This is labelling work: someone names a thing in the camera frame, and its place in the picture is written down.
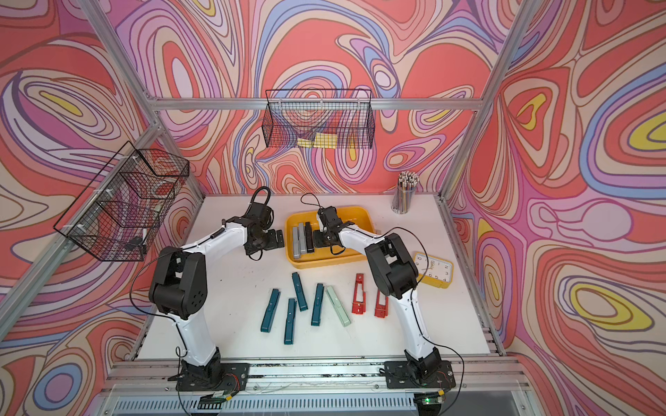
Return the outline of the black pruning pliers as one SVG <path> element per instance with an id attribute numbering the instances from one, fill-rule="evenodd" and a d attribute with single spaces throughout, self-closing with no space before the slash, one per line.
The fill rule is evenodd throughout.
<path id="1" fill-rule="evenodd" d="M 313 230 L 310 222 L 306 222 L 304 226 L 305 231 L 305 247 L 308 254 L 315 251 L 314 240 L 313 240 Z"/>

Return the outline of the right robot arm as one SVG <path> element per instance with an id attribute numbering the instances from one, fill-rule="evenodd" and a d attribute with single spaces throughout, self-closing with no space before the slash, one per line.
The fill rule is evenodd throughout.
<path id="1" fill-rule="evenodd" d="M 376 287 L 388 298 L 401 324 L 408 377 L 418 386 L 425 385 L 438 371 L 442 357 L 428 339 L 417 296 L 419 270 L 402 238 L 395 232 L 377 235 L 344 222 L 334 206 L 319 208 L 317 223 L 325 245 L 366 256 Z"/>

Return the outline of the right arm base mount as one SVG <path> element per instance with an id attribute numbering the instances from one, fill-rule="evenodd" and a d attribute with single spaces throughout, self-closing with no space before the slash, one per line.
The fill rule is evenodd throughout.
<path id="1" fill-rule="evenodd" d="M 425 367 L 406 361 L 389 361 L 379 369 L 379 374 L 388 389 L 430 388 L 447 392 L 457 387 L 450 361 L 439 360 Z"/>

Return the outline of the yellow plastic storage tray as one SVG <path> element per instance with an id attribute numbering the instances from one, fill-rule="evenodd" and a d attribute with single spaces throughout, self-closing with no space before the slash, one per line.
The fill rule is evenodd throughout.
<path id="1" fill-rule="evenodd" d="M 360 252 L 341 246 L 338 234 L 323 232 L 317 211 L 302 211 L 289 216 L 284 224 L 284 247 L 287 259 L 297 269 L 343 265 L 365 260 Z"/>

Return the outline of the light green pliers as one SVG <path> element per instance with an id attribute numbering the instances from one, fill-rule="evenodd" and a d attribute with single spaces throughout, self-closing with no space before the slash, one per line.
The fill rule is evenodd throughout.
<path id="1" fill-rule="evenodd" d="M 336 315 L 338 316 L 339 321 L 343 325 L 343 327 L 348 327 L 351 324 L 350 317 L 348 316 L 346 310 L 343 307 L 343 304 L 341 303 L 338 295 L 336 294 L 335 289 L 332 286 L 327 286 L 325 288 L 325 292 L 331 301 L 331 304 L 333 306 L 333 309 L 336 312 Z"/>

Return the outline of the grey pruning pliers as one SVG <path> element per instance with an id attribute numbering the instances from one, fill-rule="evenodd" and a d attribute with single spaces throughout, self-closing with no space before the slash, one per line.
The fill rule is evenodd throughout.
<path id="1" fill-rule="evenodd" d="M 301 258 L 299 227 L 296 225 L 292 228 L 292 258 L 299 260 Z"/>
<path id="2" fill-rule="evenodd" d="M 299 223 L 298 224 L 298 251 L 299 251 L 299 256 L 300 257 L 307 253 L 307 242 L 306 242 L 306 239 L 305 239 L 305 224 L 304 223 Z"/>

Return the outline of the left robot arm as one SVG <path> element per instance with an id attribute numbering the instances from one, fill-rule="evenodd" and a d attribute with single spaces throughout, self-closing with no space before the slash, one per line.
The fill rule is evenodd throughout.
<path id="1" fill-rule="evenodd" d="M 160 252 L 148 297 L 161 315 L 175 322 L 186 350 L 186 364 L 206 367 L 217 359 L 219 351 L 203 311 L 208 294 L 207 266 L 238 248 L 248 257 L 282 248 L 284 238 L 272 228 L 273 219 L 273 210 L 266 202 L 253 201 L 243 215 L 224 219 L 208 236 Z"/>

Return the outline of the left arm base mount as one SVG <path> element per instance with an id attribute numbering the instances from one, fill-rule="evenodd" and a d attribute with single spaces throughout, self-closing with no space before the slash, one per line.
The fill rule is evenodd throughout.
<path id="1" fill-rule="evenodd" d="M 180 362 L 178 374 L 168 378 L 174 381 L 179 392 L 244 391 L 250 370 L 249 363 L 213 362 L 206 366 L 194 366 Z"/>

